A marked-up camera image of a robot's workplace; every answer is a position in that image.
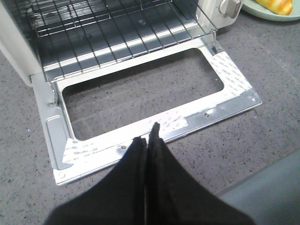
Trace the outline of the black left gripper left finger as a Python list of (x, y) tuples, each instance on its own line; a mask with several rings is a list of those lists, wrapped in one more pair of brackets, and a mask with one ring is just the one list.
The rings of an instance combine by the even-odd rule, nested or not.
[(52, 211), (46, 225), (143, 225), (146, 140), (133, 139), (119, 163), (94, 187)]

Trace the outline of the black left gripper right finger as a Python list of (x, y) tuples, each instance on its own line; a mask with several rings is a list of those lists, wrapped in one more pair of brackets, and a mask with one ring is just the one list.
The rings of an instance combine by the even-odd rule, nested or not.
[(159, 137), (154, 123), (147, 149), (147, 224), (253, 225), (252, 218), (200, 185)]

